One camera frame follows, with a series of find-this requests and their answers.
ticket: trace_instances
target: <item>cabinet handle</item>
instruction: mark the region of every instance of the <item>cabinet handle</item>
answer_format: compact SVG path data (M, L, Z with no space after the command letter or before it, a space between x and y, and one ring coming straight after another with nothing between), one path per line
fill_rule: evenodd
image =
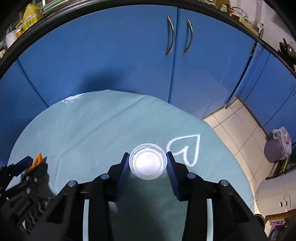
M168 24L170 25L170 28L172 30L172 43L170 44L169 48L165 53L166 56L168 56L172 52L172 49L175 43L175 29L174 29L173 21L171 20L170 16L168 16Z
M258 50L259 50L259 54L255 58L258 58L260 56L260 48L258 48Z
M255 52L255 43L253 44L253 49L254 49L254 52ZM253 50L253 49L252 49L252 50ZM251 56L254 54L254 52L251 53L251 54L249 54L249 57L251 57Z
M193 28L192 28L192 24L189 19L187 19L187 28L189 28L189 30L190 30L190 43L189 43L188 47L184 49L183 54L186 54L188 52L188 50L191 48L191 45L193 42Z
M291 90L292 90L292 88L293 88L294 84L295 84L295 81L293 82L293 84L292 84L291 88L289 89L289 91L291 91Z

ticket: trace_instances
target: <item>white plastic cup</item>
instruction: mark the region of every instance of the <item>white plastic cup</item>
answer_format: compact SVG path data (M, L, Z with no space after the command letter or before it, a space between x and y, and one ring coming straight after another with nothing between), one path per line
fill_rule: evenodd
M153 180L161 176L167 163L163 149L151 143L137 146L133 149L129 158L131 171L143 180Z
M13 30L5 38L6 46L9 48L17 40L17 31Z

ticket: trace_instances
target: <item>wall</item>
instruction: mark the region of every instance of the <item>wall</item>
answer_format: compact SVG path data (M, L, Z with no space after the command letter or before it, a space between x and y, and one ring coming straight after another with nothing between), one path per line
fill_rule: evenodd
M240 7L248 14L249 21L253 22L255 20L257 0L230 0L232 7L238 6L239 2ZM261 23L264 24L262 40L271 47L278 50L279 42L282 42L283 38L285 38L287 42L291 41L296 45L296 41L293 39L284 22L264 1L262 1Z

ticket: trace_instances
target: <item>blue cabinet door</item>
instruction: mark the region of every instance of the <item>blue cabinet door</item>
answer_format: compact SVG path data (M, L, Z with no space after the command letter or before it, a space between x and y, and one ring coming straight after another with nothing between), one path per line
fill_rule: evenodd
M14 62L0 80L0 167L7 164L21 132L47 107L19 62Z
M296 141L296 88L279 111L264 125L264 128L271 133L272 130L281 126L287 130L294 143Z
M261 125L264 126L287 100L293 82L290 71L270 54L258 81L245 100Z
M48 105L79 93L112 89L168 101L177 8L116 7L77 18L42 37L20 62Z
M187 19L192 23L193 42ZM169 103L202 118L233 93L254 40L217 19L178 9L175 59Z
M248 95L255 85L267 62L268 56L269 52L264 49L261 44L257 43L248 68L246 69L239 86L237 87L232 99L228 102L228 104L231 104L236 99L236 96L239 96L242 100L245 100L244 96Z
M253 89L254 85L256 84L258 78L261 75L261 72L263 71L263 69L267 63L267 60L268 60L268 57L270 54L270 52L268 50L266 50L265 48L263 48L261 45L259 45L257 52L260 55L256 61L255 68L252 71L250 71L251 76L249 77L249 80L246 82L246 85L242 89L241 93L238 94L238 96L242 100L246 100L247 96L249 95L249 93Z

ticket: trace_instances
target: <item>metal bolt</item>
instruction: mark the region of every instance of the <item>metal bolt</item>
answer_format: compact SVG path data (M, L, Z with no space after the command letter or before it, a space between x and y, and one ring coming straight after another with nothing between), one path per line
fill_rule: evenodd
M74 180L71 180L68 182L69 187L74 187L75 185L76 185L76 181L74 181Z
M106 180L108 179L110 176L107 173L104 173L101 175L101 179Z
M227 180L221 180L220 183L224 187L228 186L228 184L229 184L229 182Z
M190 172L190 173L187 174L187 177L189 179L194 179L194 178L196 178L196 175L194 173Z

